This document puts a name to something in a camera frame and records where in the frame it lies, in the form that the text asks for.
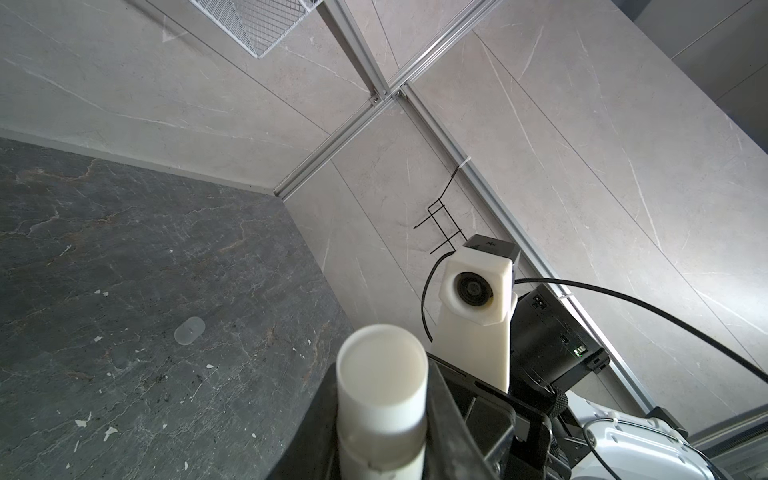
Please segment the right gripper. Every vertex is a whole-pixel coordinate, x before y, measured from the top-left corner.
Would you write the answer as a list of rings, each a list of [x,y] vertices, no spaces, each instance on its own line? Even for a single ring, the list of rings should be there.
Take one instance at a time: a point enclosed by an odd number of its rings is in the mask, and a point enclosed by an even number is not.
[[[553,479],[549,418],[529,405],[435,360],[481,455],[496,479]]]

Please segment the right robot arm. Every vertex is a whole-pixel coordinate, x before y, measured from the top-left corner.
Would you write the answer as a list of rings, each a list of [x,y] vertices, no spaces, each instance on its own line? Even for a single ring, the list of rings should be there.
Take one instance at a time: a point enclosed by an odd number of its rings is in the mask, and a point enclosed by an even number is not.
[[[441,300],[433,356],[497,477],[726,477],[663,410],[638,417],[575,392],[608,356],[548,288],[514,298],[467,277]]]

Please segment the clear glue stick cap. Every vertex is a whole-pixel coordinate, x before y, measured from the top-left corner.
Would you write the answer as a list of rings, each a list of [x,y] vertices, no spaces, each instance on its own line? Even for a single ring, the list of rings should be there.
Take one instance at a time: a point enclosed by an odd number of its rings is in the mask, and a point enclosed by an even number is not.
[[[190,345],[206,330],[205,321],[197,316],[189,317],[174,331],[174,340],[182,346]]]

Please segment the white glue stick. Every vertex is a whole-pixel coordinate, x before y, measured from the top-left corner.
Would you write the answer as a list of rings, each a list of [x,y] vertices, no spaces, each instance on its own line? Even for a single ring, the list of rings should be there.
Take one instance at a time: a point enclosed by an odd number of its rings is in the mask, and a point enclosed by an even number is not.
[[[357,330],[335,363],[343,479],[420,479],[429,366],[421,342],[389,324]]]

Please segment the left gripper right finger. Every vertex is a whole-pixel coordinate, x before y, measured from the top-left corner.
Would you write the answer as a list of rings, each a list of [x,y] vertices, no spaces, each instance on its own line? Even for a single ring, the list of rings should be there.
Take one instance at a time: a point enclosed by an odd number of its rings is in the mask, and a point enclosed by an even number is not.
[[[496,479],[481,455],[444,380],[429,358],[425,479]]]

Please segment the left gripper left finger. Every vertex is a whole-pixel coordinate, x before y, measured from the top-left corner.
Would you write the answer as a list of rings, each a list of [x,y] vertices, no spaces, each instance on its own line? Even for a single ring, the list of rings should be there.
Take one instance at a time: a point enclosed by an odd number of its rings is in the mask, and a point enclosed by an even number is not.
[[[296,434],[267,479],[338,479],[336,365],[321,381]]]

